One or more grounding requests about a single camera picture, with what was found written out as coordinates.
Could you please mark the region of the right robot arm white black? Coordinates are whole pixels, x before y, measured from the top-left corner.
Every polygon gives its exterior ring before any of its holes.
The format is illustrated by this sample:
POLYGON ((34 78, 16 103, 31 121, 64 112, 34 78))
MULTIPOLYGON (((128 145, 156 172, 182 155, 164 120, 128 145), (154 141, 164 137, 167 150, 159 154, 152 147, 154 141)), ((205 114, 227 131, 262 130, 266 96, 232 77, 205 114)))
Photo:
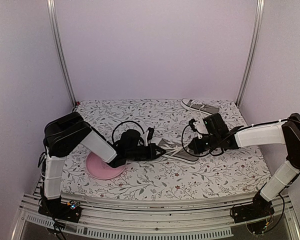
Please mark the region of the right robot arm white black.
POLYGON ((287 156, 273 176, 257 191, 252 202, 234 206, 230 216, 235 223, 257 220, 275 213, 272 201, 281 196, 300 175, 300 114, 288 118, 229 129, 219 113, 202 120, 191 119, 188 127, 197 134, 186 147, 200 157, 213 151, 240 150, 252 146, 282 145, 287 156))

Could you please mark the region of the grey sneaker with red sole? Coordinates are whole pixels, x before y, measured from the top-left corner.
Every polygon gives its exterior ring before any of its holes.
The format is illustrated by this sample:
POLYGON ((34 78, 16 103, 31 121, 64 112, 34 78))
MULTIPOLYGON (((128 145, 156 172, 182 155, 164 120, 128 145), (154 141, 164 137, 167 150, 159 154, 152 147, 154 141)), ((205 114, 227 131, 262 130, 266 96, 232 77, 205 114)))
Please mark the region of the grey sneaker with red sole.
POLYGON ((162 155, 162 157, 166 159, 176 160, 185 164, 195 164, 199 160, 199 157, 188 154, 182 145, 178 143, 162 138, 157 145, 166 151, 166 153, 162 155))

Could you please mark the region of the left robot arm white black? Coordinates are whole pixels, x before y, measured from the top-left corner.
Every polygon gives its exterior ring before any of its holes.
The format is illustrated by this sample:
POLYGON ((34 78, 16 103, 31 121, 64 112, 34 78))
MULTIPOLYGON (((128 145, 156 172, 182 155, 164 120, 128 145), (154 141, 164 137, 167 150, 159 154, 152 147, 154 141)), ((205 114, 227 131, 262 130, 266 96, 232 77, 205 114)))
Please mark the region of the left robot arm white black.
POLYGON ((118 141, 107 141, 93 126, 84 121, 78 112, 69 113, 48 123, 44 128, 43 145, 38 166, 43 180, 40 188, 41 203, 38 212, 55 220, 78 223, 82 208, 79 202, 62 203, 61 180, 67 156, 79 145, 90 150, 87 161, 99 171, 96 178, 105 180, 123 172, 128 160, 150 161, 166 153, 152 143, 154 129, 138 132, 126 130, 118 141))

